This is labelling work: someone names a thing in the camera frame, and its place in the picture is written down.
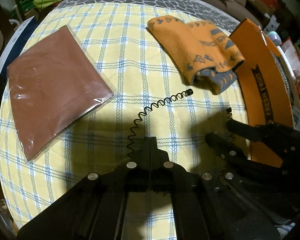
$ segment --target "clutter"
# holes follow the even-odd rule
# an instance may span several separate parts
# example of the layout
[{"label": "clutter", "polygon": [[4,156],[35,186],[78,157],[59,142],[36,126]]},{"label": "clutter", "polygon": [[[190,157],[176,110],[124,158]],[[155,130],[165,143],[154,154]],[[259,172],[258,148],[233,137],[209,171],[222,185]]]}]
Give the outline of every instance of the clutter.
[{"label": "clutter", "polygon": [[[22,12],[24,14],[34,8],[33,1],[34,0],[22,0],[22,1],[20,1],[20,6],[21,6]],[[12,17],[15,17],[16,15],[17,15],[17,11],[16,11],[16,9],[14,9],[13,12],[12,12]]]},{"label": "clutter", "polygon": [[293,70],[292,70],[292,67],[291,67],[291,65],[290,65],[290,63],[289,63],[289,61],[288,61],[286,55],[284,54],[284,52],[283,52],[283,50],[281,49],[280,46],[277,46],[277,49],[279,50],[282,59],[284,60],[285,64],[287,65],[287,68],[288,68],[288,70],[289,70],[290,76],[291,76],[291,78],[293,79],[293,84],[295,84],[296,76],[295,76],[295,74],[294,74],[294,72],[293,72]]},{"label": "clutter", "polygon": [[295,17],[293,13],[287,8],[287,5],[282,0],[277,0],[279,7],[274,12],[274,15],[277,19],[277,22],[280,23],[280,29],[278,33],[281,33],[284,30],[287,30],[293,21],[295,21]]},{"label": "clutter", "polygon": [[277,22],[277,18],[272,15],[270,18],[270,22],[268,23],[268,25],[264,28],[263,32],[265,34],[269,34],[272,31],[276,31],[277,28],[279,27],[280,23]]},{"label": "clutter", "polygon": [[67,26],[8,67],[12,115],[28,161],[67,126],[113,97]]},{"label": "clutter", "polygon": [[244,57],[235,44],[210,21],[188,24],[172,16],[148,21],[148,28],[175,61],[188,84],[205,81],[220,94],[236,79]]},{"label": "clutter", "polygon": [[26,19],[29,19],[29,18],[31,18],[32,16],[34,16],[36,20],[39,19],[39,13],[37,12],[36,9],[31,9],[31,10],[29,10],[28,12],[25,13]]},{"label": "clutter", "polygon": [[275,31],[269,32],[267,36],[276,46],[280,46],[282,44],[280,36]]}]

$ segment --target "cardboard box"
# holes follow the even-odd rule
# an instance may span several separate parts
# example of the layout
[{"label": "cardboard box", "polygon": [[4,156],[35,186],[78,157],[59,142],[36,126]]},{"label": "cardboard box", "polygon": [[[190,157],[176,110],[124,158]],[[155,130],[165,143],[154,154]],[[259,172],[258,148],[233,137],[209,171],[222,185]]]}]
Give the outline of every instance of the cardboard box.
[{"label": "cardboard box", "polygon": [[267,5],[269,8],[276,10],[279,8],[279,4],[277,0],[260,0],[262,1],[265,5]]},{"label": "cardboard box", "polygon": [[34,16],[37,21],[39,20],[39,13],[37,12],[37,10],[35,8],[32,8],[31,10],[29,10],[25,13],[26,19],[29,19],[32,16]]},{"label": "cardboard box", "polygon": [[269,16],[272,16],[274,14],[275,8],[268,7],[264,2],[261,0],[254,0],[253,5],[258,8],[258,10],[263,14],[268,14]]},{"label": "cardboard box", "polygon": [[[294,127],[292,108],[274,56],[280,52],[273,42],[249,19],[230,35],[245,57],[236,74],[244,97],[249,125],[277,122]],[[251,142],[251,159],[280,167],[282,159],[261,142]]]}]

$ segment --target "brown notebook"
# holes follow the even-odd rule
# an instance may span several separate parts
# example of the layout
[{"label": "brown notebook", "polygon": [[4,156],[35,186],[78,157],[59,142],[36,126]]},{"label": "brown notebook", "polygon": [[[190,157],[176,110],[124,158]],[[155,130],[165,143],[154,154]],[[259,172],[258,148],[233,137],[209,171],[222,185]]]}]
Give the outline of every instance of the brown notebook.
[{"label": "brown notebook", "polygon": [[113,96],[67,26],[16,58],[8,74],[12,115],[28,161]]}]

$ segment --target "table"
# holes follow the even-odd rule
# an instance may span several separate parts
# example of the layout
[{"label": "table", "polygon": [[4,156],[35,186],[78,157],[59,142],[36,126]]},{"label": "table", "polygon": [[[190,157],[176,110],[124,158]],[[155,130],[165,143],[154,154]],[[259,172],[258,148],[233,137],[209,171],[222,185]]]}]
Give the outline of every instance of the table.
[{"label": "table", "polygon": [[[44,155],[28,164],[22,158],[6,87],[0,110],[0,180],[18,227],[88,173],[111,172],[126,162],[127,136],[138,112],[153,101],[189,88],[145,29],[148,20],[166,14],[186,22],[198,19],[168,8],[102,2],[57,8],[34,31],[24,51],[68,25],[95,69],[116,88],[116,99],[77,120],[45,149]],[[225,109],[232,107],[233,118],[240,122],[247,123],[247,116],[238,82],[218,96],[191,88],[191,97],[151,112],[138,130],[135,147],[140,146],[144,135],[156,136],[158,147],[169,153],[170,160],[200,173],[222,165],[205,144],[204,135],[211,131],[227,135]],[[247,148],[245,141],[237,144]],[[175,237],[169,194],[130,194],[124,239]]]}]

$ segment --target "metal screw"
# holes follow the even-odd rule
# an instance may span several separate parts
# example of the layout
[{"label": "metal screw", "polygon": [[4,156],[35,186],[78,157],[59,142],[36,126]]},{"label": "metal screw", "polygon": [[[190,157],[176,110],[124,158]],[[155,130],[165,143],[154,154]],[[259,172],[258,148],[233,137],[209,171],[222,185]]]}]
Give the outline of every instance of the metal screw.
[{"label": "metal screw", "polygon": [[202,178],[204,180],[210,180],[210,179],[212,179],[212,175],[210,173],[205,172],[202,174]]},{"label": "metal screw", "polygon": [[135,162],[129,162],[129,163],[127,163],[127,167],[129,168],[129,169],[133,169],[133,168],[135,168],[137,166],[137,164],[135,163]]},{"label": "metal screw", "polygon": [[98,178],[98,174],[96,174],[95,172],[92,172],[88,175],[89,180],[96,180],[97,178]]},{"label": "metal screw", "polygon": [[163,164],[163,166],[164,166],[165,168],[167,168],[167,169],[171,169],[171,168],[173,167],[173,163],[172,163],[172,162],[165,162],[165,163]]},{"label": "metal screw", "polygon": [[228,172],[226,174],[226,179],[232,179],[233,178],[233,174],[231,172]]}]

